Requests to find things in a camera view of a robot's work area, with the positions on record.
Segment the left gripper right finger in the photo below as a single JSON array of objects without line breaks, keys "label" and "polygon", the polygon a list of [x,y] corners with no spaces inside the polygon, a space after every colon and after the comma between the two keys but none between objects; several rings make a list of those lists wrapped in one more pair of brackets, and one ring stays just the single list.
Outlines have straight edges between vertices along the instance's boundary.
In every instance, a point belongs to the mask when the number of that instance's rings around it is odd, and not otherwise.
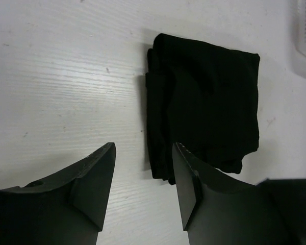
[{"label": "left gripper right finger", "polygon": [[306,244],[306,179],[251,185],[172,149],[183,229],[191,244]]}]

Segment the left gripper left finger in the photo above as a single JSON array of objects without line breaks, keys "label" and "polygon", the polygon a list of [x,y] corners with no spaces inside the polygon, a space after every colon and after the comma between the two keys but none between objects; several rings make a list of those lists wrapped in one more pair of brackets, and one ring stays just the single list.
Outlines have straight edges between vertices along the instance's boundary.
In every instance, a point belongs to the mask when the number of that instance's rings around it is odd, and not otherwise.
[{"label": "left gripper left finger", "polygon": [[96,244],[115,158],[106,143],[45,178],[0,190],[0,244]]}]

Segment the black tank top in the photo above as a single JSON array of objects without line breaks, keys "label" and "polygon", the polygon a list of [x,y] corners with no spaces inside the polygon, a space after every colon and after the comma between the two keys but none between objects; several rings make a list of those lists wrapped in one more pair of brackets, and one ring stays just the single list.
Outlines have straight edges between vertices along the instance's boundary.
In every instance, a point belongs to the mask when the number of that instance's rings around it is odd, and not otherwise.
[{"label": "black tank top", "polygon": [[146,139],[154,179],[175,183],[172,146],[239,174],[259,147],[258,54],[159,34],[147,52]]}]

